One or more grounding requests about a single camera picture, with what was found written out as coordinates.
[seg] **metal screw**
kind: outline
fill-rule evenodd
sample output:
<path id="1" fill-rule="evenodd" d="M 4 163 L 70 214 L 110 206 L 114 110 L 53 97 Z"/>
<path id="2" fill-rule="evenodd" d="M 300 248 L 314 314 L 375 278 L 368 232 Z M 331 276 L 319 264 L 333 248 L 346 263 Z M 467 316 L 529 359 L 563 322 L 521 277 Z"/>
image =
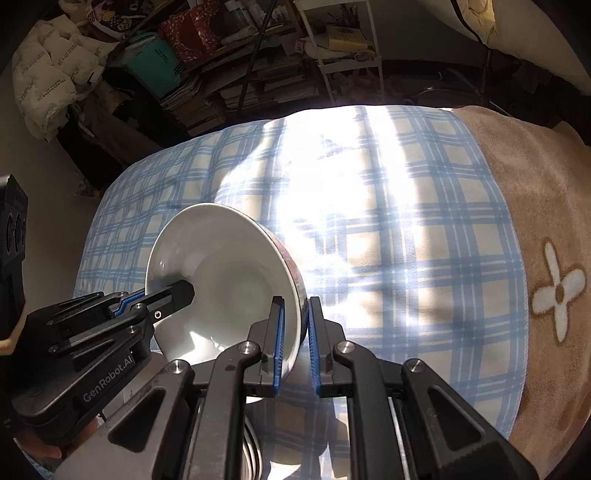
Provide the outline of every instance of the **metal screw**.
<path id="1" fill-rule="evenodd" d="M 168 371 L 173 374 L 181 374 L 187 369 L 187 362 L 183 360 L 173 360 L 168 364 Z"/>
<path id="2" fill-rule="evenodd" d="M 244 355 L 248 355 L 249 353 L 253 353 L 254 351 L 256 351 L 257 349 L 257 345 L 255 342 L 249 342 L 248 340 L 246 342 L 242 342 L 238 344 L 238 351 L 240 353 L 243 353 Z"/>
<path id="3" fill-rule="evenodd" d="M 411 358 L 407 361 L 407 367 L 412 373 L 417 374 L 425 370 L 425 362 L 418 358 Z"/>
<path id="4" fill-rule="evenodd" d="M 349 342 L 348 340 L 343 340 L 336 344 L 336 349 L 341 353 L 351 353 L 355 350 L 355 344 L 353 342 Z"/>

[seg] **ceramic bowl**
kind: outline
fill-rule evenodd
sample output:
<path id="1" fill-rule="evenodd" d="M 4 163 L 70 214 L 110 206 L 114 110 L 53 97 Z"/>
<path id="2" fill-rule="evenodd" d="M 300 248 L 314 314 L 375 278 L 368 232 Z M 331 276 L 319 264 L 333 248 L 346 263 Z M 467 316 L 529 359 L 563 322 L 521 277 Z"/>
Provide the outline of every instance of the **ceramic bowl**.
<path id="1" fill-rule="evenodd" d="M 266 319 L 273 295 L 285 299 L 282 378 L 306 334 L 307 297 L 299 270 L 273 234 L 238 210 L 199 203 L 175 215 L 150 254 L 146 293 L 172 282 L 192 283 L 191 305 L 155 324 L 168 360 L 192 365 L 216 358 Z"/>

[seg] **hand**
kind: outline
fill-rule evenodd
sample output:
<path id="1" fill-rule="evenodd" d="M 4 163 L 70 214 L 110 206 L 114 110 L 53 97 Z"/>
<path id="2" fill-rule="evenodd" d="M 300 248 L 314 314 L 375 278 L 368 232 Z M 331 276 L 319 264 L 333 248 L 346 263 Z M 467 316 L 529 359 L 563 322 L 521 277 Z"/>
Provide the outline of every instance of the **hand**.
<path id="1" fill-rule="evenodd" d="M 59 447 L 47 445 L 31 431 L 21 432 L 16 436 L 16 440 L 20 447 L 35 459 L 44 458 L 65 458 L 71 455 L 80 445 L 87 441 L 92 434 L 99 427 L 97 418 L 92 421 L 82 430 L 74 441 L 66 446 L 62 451 Z"/>

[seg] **cable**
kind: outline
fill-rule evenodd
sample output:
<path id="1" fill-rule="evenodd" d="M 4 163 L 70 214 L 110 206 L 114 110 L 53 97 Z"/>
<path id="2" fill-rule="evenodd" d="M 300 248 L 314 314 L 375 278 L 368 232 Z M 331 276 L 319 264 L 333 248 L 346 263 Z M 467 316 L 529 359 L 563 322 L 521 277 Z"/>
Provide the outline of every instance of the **cable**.
<path id="1" fill-rule="evenodd" d="M 462 25 L 467 28 L 467 30 L 476 37 L 476 39 L 480 42 L 480 44 L 490 50 L 490 48 L 482 41 L 480 36 L 472 29 L 466 19 L 462 15 L 462 10 L 460 10 L 460 6 L 457 4 L 457 0 L 449 0 L 452 3 L 453 11 L 456 13 L 457 19 L 462 22 Z"/>
<path id="2" fill-rule="evenodd" d="M 277 0 L 271 0 L 271 3 L 269 4 L 269 8 L 267 9 L 267 13 L 265 14 L 265 18 L 263 19 L 262 24 L 261 24 L 259 36 L 256 38 L 255 47 L 252 50 L 252 54 L 251 54 L 251 60 L 250 60 L 250 62 L 248 62 L 246 76 L 244 77 L 244 81 L 242 82 L 242 91 L 240 92 L 240 99 L 238 100 L 238 107 L 236 108 L 237 115 L 240 115 L 240 112 L 242 112 L 242 105 L 244 104 L 244 98 L 246 97 L 246 90 L 248 89 L 248 82 L 251 79 L 252 69 L 255 65 L 256 54 L 258 53 L 259 48 L 261 48 L 262 39 L 265 37 L 265 30 L 267 29 L 267 25 L 269 23 L 269 20 L 271 19 L 271 14 L 273 13 L 275 6 L 277 6 Z"/>

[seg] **blue plaid blanket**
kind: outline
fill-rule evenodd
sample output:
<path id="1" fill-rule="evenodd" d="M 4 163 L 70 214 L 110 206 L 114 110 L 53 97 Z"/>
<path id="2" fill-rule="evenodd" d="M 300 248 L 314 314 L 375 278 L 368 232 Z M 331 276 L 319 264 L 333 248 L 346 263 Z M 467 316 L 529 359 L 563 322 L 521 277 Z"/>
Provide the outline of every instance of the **blue plaid blanket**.
<path id="1" fill-rule="evenodd" d="M 304 111 L 154 154 L 106 192 L 76 295 L 143 287 L 158 233 L 199 202 L 275 233 L 349 339 L 423 358 L 508 437 L 527 362 L 524 266 L 501 191 L 453 113 Z M 346 406 L 314 397 L 306 344 L 280 396 L 247 411 L 269 478 L 347 475 Z"/>

